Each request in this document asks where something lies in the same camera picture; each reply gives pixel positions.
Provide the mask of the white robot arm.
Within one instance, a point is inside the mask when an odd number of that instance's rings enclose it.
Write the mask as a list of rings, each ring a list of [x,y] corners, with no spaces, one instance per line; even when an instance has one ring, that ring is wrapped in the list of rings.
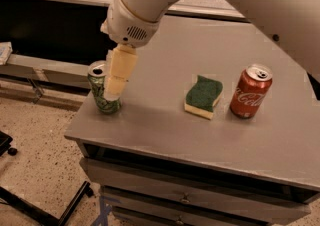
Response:
[[[156,33],[179,0],[112,0],[101,31],[137,48]],[[308,73],[320,95],[320,0],[225,0]]]

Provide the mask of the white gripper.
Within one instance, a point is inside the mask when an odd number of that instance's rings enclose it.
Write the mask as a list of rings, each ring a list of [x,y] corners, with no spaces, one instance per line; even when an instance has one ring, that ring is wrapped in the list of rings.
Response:
[[[139,19],[122,0],[111,2],[100,31],[118,45],[113,50],[108,50],[106,55],[105,99],[117,100],[121,96],[138,60],[135,48],[145,46],[158,27],[158,23]]]

